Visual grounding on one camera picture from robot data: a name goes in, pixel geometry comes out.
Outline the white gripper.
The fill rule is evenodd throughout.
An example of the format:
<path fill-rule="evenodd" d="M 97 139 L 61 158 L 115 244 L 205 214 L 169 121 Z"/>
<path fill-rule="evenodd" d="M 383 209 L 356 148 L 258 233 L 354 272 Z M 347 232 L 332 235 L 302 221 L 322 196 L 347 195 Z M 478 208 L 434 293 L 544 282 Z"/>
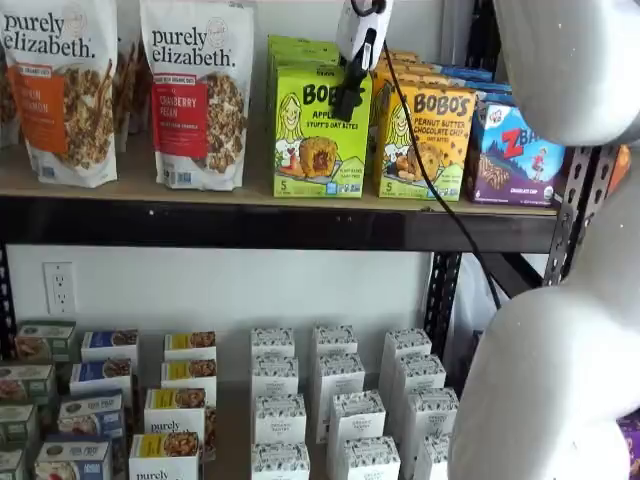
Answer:
<path fill-rule="evenodd" d="M 344 2 L 336 34 L 344 66 L 344 78 L 336 90 L 336 118 L 351 118 L 362 105 L 371 80 L 369 68 L 377 66 L 392 9 L 393 0 Z"/>

